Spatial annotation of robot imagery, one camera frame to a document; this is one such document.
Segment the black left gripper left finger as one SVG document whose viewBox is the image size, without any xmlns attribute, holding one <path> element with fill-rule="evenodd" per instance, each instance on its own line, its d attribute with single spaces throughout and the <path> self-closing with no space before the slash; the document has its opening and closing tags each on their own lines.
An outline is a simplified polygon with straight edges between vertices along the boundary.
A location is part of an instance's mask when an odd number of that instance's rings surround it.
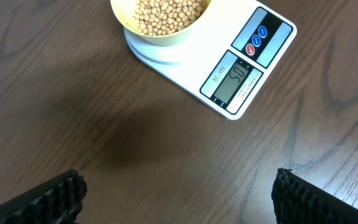
<svg viewBox="0 0 358 224">
<path fill-rule="evenodd" d="M 88 189 L 74 169 L 0 204 L 0 224 L 76 224 Z"/>
</svg>

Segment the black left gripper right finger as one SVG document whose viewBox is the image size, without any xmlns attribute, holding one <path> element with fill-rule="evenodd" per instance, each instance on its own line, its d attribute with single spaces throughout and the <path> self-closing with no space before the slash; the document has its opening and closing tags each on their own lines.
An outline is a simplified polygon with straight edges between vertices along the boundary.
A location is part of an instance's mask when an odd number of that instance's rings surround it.
<svg viewBox="0 0 358 224">
<path fill-rule="evenodd" d="M 276 222 L 280 224 L 358 224 L 358 209 L 279 168 L 272 186 Z"/>
</svg>

